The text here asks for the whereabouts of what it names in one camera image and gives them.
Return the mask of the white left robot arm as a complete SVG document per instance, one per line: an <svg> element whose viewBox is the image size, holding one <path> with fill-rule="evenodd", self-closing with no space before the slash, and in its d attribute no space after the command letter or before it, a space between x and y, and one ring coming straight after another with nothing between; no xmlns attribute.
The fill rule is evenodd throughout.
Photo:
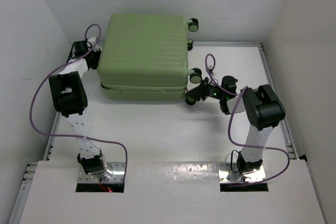
<svg viewBox="0 0 336 224"><path fill-rule="evenodd" d="M49 77L49 85L54 107L66 118L76 136L80 153L77 161L86 175L100 182L107 182L113 175L98 143L87 139L90 121L86 108L88 99L82 84L82 76L89 69L96 69L101 50L96 37L74 42L68 65L58 74Z"/></svg>

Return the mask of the green hard-shell suitcase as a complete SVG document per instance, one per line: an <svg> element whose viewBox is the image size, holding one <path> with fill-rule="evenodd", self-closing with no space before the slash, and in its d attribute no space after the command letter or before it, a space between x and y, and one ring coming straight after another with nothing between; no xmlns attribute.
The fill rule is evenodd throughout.
<svg viewBox="0 0 336 224"><path fill-rule="evenodd" d="M189 68L193 49L189 32L199 30L196 18L176 15L113 14L97 73L106 98L113 101L179 101L189 82L202 80Z"/></svg>

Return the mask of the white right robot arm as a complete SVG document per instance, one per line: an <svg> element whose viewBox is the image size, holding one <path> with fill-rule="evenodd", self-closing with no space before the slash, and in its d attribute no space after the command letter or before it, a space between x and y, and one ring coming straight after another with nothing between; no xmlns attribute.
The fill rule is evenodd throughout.
<svg viewBox="0 0 336 224"><path fill-rule="evenodd" d="M237 94L237 81L232 76L224 76L218 87L205 78L199 86L186 93L186 103L194 105L210 97L219 101L220 109L226 115L246 113L250 128L236 161L236 172L242 175L260 169L266 142L273 129L285 118L286 112L270 85L247 88L242 90L242 94Z"/></svg>

